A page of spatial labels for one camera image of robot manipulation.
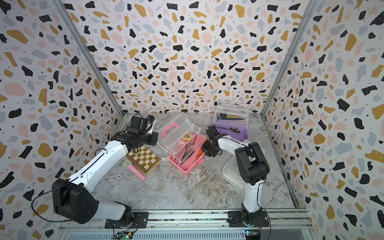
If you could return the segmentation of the pink toolbox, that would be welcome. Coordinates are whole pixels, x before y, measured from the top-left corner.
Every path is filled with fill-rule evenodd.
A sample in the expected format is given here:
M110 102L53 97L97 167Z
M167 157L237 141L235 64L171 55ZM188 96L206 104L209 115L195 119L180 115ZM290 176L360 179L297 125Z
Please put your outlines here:
M182 139L186 133L193 135L189 141ZM205 153L199 159L196 156L206 140L201 128L192 123L187 114L180 114L166 120L160 128L158 145L169 155L171 164L188 175L204 162Z

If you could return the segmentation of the white toolbox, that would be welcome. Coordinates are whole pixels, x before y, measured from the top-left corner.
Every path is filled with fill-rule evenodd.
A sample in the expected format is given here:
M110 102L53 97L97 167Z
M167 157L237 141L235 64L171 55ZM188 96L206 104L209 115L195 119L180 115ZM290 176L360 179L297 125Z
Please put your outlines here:
M247 184L264 182L270 167L265 157L265 150L257 143L241 145L241 152L233 157L223 168L224 179L239 190Z

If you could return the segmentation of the purple toolbox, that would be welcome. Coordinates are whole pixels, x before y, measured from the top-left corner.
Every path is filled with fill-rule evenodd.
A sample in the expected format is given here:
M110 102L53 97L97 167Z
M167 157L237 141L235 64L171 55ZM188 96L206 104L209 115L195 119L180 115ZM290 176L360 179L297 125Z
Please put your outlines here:
M218 120L217 115L219 113L224 113L227 115L240 116L245 118L245 120ZM244 141L248 139L249 136L249 108L246 104L228 102L228 101L218 101L216 109L214 112L214 118L212 120L212 125L218 127L227 127L227 128L237 128L240 130L240 133L231 132L229 130L218 129L221 133L228 134L230 137Z

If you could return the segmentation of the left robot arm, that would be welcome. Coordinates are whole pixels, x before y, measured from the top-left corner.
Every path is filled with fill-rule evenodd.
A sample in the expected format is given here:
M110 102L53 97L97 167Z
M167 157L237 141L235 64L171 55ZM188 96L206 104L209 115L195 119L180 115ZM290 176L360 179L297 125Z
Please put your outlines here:
M109 220L121 228L134 221L132 208L122 203L98 201L92 192L104 175L132 150L143 145L154 146L158 133L118 132L107 145L82 169L67 180L58 179L52 185L53 209L62 217L78 224L91 220Z

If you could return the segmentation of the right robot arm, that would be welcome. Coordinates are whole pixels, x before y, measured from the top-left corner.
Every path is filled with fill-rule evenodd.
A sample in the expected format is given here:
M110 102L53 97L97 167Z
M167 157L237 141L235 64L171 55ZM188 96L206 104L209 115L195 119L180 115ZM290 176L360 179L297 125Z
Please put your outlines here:
M228 134L221 134L213 125L206 128L206 133L209 139L202 146L203 153L214 158L226 151L236 157L240 176L246 183L241 211L242 222L246 226L259 223L263 210L260 203L262 187L270 172L262 148L256 142L240 142Z

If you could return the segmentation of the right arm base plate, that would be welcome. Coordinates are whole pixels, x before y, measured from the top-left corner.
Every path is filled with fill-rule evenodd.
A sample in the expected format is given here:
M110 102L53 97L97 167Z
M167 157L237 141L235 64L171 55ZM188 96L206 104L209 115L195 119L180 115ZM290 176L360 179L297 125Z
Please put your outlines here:
M246 210L229 211L227 222L231 228L259 228L270 226L269 217L263 210L259 210L255 213L248 213Z

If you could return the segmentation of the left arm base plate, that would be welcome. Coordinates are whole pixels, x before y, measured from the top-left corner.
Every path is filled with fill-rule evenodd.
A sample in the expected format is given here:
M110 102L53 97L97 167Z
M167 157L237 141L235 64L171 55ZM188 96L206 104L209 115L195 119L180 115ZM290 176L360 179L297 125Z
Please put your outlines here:
M128 212L118 220L109 220L105 223L105 229L145 229L149 219L149 212Z

